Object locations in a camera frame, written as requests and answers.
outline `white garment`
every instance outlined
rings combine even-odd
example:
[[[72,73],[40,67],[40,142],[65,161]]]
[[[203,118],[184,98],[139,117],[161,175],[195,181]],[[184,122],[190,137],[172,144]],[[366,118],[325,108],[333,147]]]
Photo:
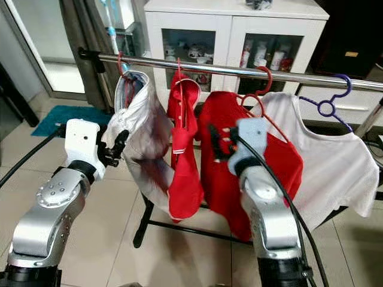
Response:
[[[309,229],[319,226],[339,206],[349,206],[359,215],[369,216],[379,169],[363,141],[353,133],[325,136],[309,131],[303,124],[297,96],[268,93],[262,102],[267,115],[303,159],[302,184],[293,202]],[[281,138],[268,125],[269,132]]]

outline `cabinet door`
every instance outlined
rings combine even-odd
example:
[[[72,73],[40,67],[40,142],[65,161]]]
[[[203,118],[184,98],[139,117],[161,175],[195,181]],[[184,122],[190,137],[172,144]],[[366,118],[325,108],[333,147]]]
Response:
[[[225,65],[231,16],[146,12],[152,57],[182,62]],[[154,68],[157,95],[167,108],[175,70]],[[185,72],[200,84],[200,102],[223,88],[224,76]]]
[[[234,17],[227,65],[305,73],[326,24],[324,20]],[[226,90],[254,93],[265,80],[227,76]],[[274,81],[272,91],[295,93],[298,83]]]

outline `tile floor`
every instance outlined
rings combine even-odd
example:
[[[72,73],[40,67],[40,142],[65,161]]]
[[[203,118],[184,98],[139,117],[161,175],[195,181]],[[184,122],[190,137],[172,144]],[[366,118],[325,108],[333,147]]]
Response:
[[[55,105],[86,105],[73,100],[48,99],[35,105],[43,118]],[[1,142],[0,176],[41,138],[21,123]],[[12,232],[29,209],[37,187],[65,160],[63,139],[54,139],[38,152],[0,190],[0,269],[7,260]],[[144,210],[138,187],[123,162],[108,168],[105,179],[92,186],[83,212],[73,224],[60,264],[62,283],[74,287],[118,287],[129,282],[142,286],[232,287],[260,285],[251,246],[196,234],[149,226],[141,248],[132,240]],[[170,222],[159,210],[153,218]],[[229,234],[225,220],[202,210],[182,225]],[[383,272],[383,202],[363,219],[348,210],[314,231],[330,286],[378,287]],[[308,257],[320,277],[312,252]]]

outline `curtain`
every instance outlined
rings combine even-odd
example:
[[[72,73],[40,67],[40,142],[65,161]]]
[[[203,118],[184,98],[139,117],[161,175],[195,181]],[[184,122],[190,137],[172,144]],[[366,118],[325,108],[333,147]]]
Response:
[[[88,103],[110,112],[114,106],[114,90],[119,78],[117,65],[104,62],[105,72],[97,73],[91,61],[82,60],[78,49],[113,54],[95,0],[59,0],[69,45],[83,79]]]

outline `red garment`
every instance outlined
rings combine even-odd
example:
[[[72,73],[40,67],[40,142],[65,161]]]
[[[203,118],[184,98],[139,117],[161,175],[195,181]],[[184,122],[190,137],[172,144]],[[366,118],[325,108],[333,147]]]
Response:
[[[247,241],[251,237],[250,222],[241,206],[238,178],[229,172],[227,162],[214,162],[208,128],[212,124],[221,138],[225,138],[229,136],[225,128],[236,126],[236,121],[240,118],[248,118],[248,115],[237,104],[236,94],[214,91],[203,105],[198,119],[198,135],[201,140],[201,183],[205,190],[205,199],[211,210],[227,219],[232,233]],[[265,160],[293,198],[300,185],[303,160],[291,142],[283,142],[270,134],[267,141]],[[221,141],[220,144],[225,151],[230,143]]]
[[[175,73],[168,105],[168,117],[175,122],[172,130],[171,163],[175,173],[168,196],[169,213],[176,219],[194,215],[203,200],[203,189],[193,150],[193,139],[197,133],[194,106],[199,94],[200,88],[196,82],[178,71]]]

